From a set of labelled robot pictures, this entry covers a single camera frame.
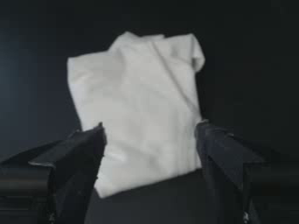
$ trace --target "black background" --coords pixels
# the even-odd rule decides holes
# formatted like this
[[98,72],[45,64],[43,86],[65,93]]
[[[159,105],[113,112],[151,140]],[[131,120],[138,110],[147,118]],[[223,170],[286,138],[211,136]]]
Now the black background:
[[[195,34],[207,57],[197,77],[203,115],[298,157],[296,24],[296,14],[278,0],[2,1],[0,156],[65,138],[81,127],[67,58],[107,50],[131,31]],[[111,199],[94,198],[89,223],[91,216],[107,224],[206,223],[202,188],[195,172]]]

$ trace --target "crumpled white fabric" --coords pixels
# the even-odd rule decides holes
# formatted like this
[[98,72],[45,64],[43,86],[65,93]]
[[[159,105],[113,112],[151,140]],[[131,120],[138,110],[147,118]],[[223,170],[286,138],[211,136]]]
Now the crumpled white fabric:
[[202,167],[195,73],[205,56],[194,35],[126,32],[106,52],[69,61],[70,91],[85,130],[103,122],[107,148],[98,173],[102,198]]

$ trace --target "dark surface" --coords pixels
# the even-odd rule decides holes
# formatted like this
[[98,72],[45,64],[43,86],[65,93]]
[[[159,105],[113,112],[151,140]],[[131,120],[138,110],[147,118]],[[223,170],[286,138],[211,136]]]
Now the dark surface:
[[[288,53],[294,27],[296,16],[278,0],[166,5],[3,1],[0,155],[65,138],[81,127],[67,58],[106,50],[115,37],[131,31],[167,36],[193,32],[207,56],[198,77],[203,114],[249,140],[298,156],[297,54]],[[198,176],[101,201],[98,217],[107,224],[199,223],[206,202]]]

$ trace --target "white cloth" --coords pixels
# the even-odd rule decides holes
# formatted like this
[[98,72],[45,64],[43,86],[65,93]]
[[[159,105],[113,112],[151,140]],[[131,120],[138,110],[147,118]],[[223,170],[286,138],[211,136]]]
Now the white cloth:
[[126,32],[106,52],[69,61],[70,91],[85,130],[103,122],[107,148],[97,189],[102,198],[202,167],[195,72],[205,64],[194,35]]

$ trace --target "towel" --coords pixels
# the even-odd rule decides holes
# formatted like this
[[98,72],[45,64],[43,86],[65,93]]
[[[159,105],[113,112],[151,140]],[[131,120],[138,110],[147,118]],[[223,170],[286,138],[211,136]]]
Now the towel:
[[203,64],[193,34],[126,32],[107,51],[70,58],[82,128],[103,122],[107,132],[95,184],[102,198],[202,167],[194,131],[202,121],[195,73]]

